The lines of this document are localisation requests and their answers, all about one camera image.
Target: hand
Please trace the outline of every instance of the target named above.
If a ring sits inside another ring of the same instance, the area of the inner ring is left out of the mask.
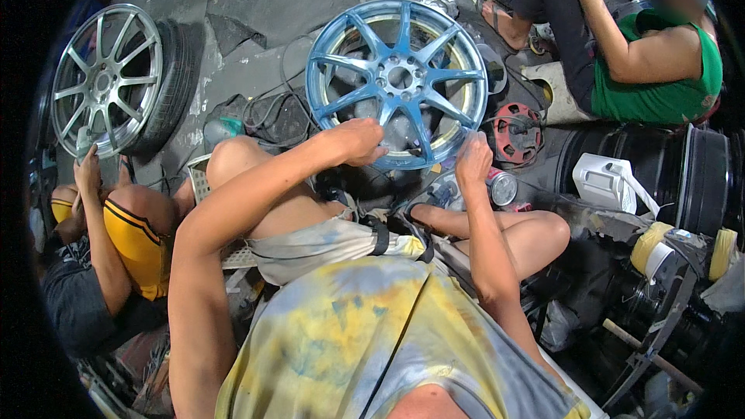
[[[388,148],[378,145],[383,141],[384,130],[374,118],[353,118],[326,133],[329,149],[339,154],[339,163],[363,166],[388,153]]]
[[[78,195],[75,196],[75,200],[72,201],[71,219],[74,220],[75,224],[81,230],[85,230],[88,228],[88,223],[86,222],[86,212],[85,209],[83,209],[83,200],[82,196],[80,195],[80,191],[78,191]]]
[[[83,161],[79,165],[76,161],[72,166],[72,171],[75,175],[75,184],[78,185],[81,195],[91,193],[98,195],[101,181],[98,155],[95,154],[97,150],[98,145],[93,144]]]
[[[455,178],[461,190],[474,185],[486,185],[493,160],[494,153],[487,143],[487,135],[483,132],[469,132],[455,162]]]

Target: dark shirt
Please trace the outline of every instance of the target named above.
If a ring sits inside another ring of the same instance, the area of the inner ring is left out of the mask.
[[[155,330],[167,321],[166,298],[148,301],[135,292],[116,316],[109,314],[91,265],[88,236],[65,246],[53,233],[43,259],[47,271],[41,287],[47,310],[70,356],[111,352],[138,333]]]

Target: wooden stick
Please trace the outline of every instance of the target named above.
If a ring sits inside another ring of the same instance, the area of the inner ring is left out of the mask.
[[[641,341],[635,339],[633,336],[631,336],[630,333],[620,328],[612,320],[606,319],[605,321],[603,321],[603,327],[605,327],[613,335],[616,335],[618,338],[623,340],[624,343],[626,343],[631,348],[638,350],[641,347]],[[667,375],[675,379],[678,383],[693,391],[694,394],[701,395],[703,393],[703,388],[698,383],[696,383],[691,377],[681,372],[680,369],[676,368],[674,365],[661,358],[659,355],[655,355],[654,358],[652,358],[652,363],[667,372]]]

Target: yellow shorts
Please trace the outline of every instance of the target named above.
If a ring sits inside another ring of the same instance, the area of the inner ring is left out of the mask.
[[[51,213],[57,223],[62,223],[72,215],[72,203],[64,199],[51,199]]]
[[[104,202],[104,224],[138,293],[151,301],[167,295],[171,238],[158,235],[147,219],[133,215],[111,199]]]

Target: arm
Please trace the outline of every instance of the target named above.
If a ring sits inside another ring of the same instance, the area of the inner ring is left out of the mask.
[[[603,0],[580,0],[613,81],[656,83],[701,77],[701,42],[690,26],[628,43]]]
[[[214,190],[176,233],[168,293],[170,384],[179,417],[213,417],[220,386],[236,358],[220,249],[250,230],[307,177],[341,163],[361,165],[385,153],[383,128],[353,119],[321,132]]]
[[[74,174],[88,226],[91,265],[95,269],[109,314],[114,316],[132,292],[132,282],[104,224],[104,208],[98,199],[100,167],[96,149],[97,145],[94,144],[83,162],[79,166],[77,163],[74,165]]]
[[[455,166],[471,230],[471,275],[478,300],[483,310],[530,358],[563,383],[538,351],[533,331],[522,312],[520,282],[494,217],[484,182],[492,159],[493,153],[486,135],[472,132],[461,148]]]
[[[83,202],[80,198],[80,192],[72,201],[72,214],[67,219],[58,223],[54,231],[60,237],[63,245],[69,245],[71,242],[78,241],[86,230],[86,216],[83,213]]]

